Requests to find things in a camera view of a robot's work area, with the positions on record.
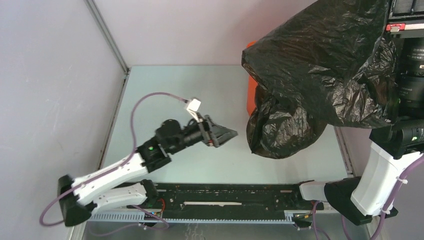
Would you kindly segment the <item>orange plastic trash bin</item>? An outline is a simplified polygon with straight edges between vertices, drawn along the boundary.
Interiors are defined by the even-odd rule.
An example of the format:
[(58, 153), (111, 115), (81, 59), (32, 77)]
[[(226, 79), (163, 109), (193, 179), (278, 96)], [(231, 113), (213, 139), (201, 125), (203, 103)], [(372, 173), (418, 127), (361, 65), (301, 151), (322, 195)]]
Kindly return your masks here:
[(256, 87), (258, 83), (253, 79), (252, 76), (248, 76), (248, 87), (247, 87), (247, 101), (246, 101), (246, 110), (247, 114), (251, 116), (256, 108), (255, 95)]

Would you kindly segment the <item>black plastic trash bag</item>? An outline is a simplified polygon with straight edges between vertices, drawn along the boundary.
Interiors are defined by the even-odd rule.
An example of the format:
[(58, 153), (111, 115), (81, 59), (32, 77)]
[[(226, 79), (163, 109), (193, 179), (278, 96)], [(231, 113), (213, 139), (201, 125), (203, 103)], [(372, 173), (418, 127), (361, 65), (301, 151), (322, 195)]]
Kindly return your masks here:
[(250, 151), (284, 159), (328, 125), (361, 129), (397, 119), (397, 49), (387, 0), (318, 0), (242, 52), (255, 80)]

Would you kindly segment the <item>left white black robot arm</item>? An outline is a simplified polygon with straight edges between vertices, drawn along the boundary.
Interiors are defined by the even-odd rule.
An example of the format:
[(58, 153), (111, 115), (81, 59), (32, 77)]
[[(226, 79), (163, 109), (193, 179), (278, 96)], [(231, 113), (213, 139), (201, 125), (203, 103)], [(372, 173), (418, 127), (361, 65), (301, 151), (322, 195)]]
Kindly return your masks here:
[(172, 161), (171, 155), (197, 143), (219, 148), (238, 135), (237, 131), (216, 124), (209, 115), (199, 119), (191, 119), (184, 127), (177, 120), (168, 119), (151, 139), (122, 160), (85, 176), (60, 177), (57, 190), (59, 195), (64, 194), (59, 205), (65, 226), (79, 225), (96, 213), (114, 208), (153, 208), (158, 202), (158, 191), (151, 180), (122, 184), (164, 167)]

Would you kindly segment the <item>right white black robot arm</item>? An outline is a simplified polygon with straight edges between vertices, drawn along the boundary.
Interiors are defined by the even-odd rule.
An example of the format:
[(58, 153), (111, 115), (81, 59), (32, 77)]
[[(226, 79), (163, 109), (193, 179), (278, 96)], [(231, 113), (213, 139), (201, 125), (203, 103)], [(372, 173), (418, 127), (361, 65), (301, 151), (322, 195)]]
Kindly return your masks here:
[(307, 181), (291, 194), (291, 204), (304, 209), (311, 201), (327, 202), (360, 226), (379, 216), (397, 215), (394, 192), (406, 178), (403, 172), (424, 156), (424, 3), (393, 0), (387, 33), (403, 39), (396, 83), (399, 118), (391, 126), (373, 129), (371, 150), (362, 176), (333, 182)]

